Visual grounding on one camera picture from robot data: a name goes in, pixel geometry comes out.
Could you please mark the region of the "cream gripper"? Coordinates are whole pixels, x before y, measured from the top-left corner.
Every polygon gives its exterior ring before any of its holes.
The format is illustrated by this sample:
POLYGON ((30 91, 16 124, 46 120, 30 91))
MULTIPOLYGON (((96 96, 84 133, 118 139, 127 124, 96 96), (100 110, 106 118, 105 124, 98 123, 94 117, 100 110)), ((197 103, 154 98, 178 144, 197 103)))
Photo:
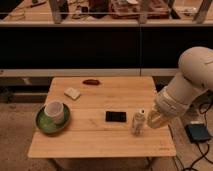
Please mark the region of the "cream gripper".
POLYGON ((147 125, 153 129, 158 129, 168 125, 170 118, 167 112, 154 104, 147 115, 147 125))

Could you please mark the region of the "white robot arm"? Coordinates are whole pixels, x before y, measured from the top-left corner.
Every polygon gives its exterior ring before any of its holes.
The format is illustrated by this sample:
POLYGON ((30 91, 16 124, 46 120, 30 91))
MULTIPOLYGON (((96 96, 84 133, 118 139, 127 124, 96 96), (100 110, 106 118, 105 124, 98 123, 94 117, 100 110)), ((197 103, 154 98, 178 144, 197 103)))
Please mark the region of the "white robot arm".
POLYGON ((178 61, 179 72, 157 93, 147 115, 147 125, 160 128, 186 113, 192 102, 213 91, 213 49, 192 47, 178 61))

